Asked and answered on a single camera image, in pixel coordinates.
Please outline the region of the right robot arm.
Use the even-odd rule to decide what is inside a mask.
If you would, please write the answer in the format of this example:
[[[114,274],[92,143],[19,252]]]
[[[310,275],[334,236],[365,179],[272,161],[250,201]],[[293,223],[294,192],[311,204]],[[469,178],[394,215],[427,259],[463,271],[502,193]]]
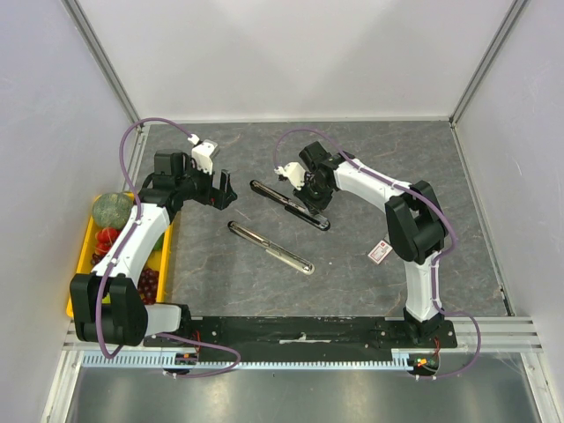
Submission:
[[[306,146],[300,161],[277,167],[293,185],[294,195],[314,214],[324,211],[334,192],[354,194],[381,210],[389,244],[403,260],[407,297],[404,318],[393,325],[395,345],[456,346],[454,327],[445,317],[438,292],[438,260],[449,228],[433,188],[410,184],[365,166],[352,155],[330,154],[320,143]]]

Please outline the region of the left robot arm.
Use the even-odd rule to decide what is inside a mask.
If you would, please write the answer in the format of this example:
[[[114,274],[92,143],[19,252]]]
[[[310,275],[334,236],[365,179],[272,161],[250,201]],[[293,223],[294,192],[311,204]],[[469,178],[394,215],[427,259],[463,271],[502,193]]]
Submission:
[[[107,255],[88,274],[70,282],[70,300],[78,339],[111,345],[139,345],[158,333],[174,346],[193,337],[189,309],[182,305],[144,304],[137,284],[157,241],[185,202],[218,210],[236,198],[230,174],[213,185],[213,158],[219,148],[204,141],[191,152],[159,150],[154,169],[135,198],[130,217]]]

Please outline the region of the red white staple box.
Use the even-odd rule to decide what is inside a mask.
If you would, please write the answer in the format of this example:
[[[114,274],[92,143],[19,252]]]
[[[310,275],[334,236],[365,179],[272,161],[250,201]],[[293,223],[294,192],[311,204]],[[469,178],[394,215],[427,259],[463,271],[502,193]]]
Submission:
[[[381,264],[385,258],[393,251],[393,248],[386,240],[380,240],[368,253],[368,258],[375,264]]]

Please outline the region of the silver and black stapler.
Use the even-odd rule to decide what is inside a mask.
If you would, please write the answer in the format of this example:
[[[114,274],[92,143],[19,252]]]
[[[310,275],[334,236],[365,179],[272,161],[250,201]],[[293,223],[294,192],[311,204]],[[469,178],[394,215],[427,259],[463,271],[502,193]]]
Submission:
[[[289,265],[295,270],[300,271],[305,275],[311,275],[314,273],[315,266],[309,260],[306,260],[303,257],[281,247],[274,241],[271,241],[256,231],[246,228],[234,220],[229,221],[227,223],[227,227],[233,234],[236,234],[242,239],[261,247],[266,253]]]

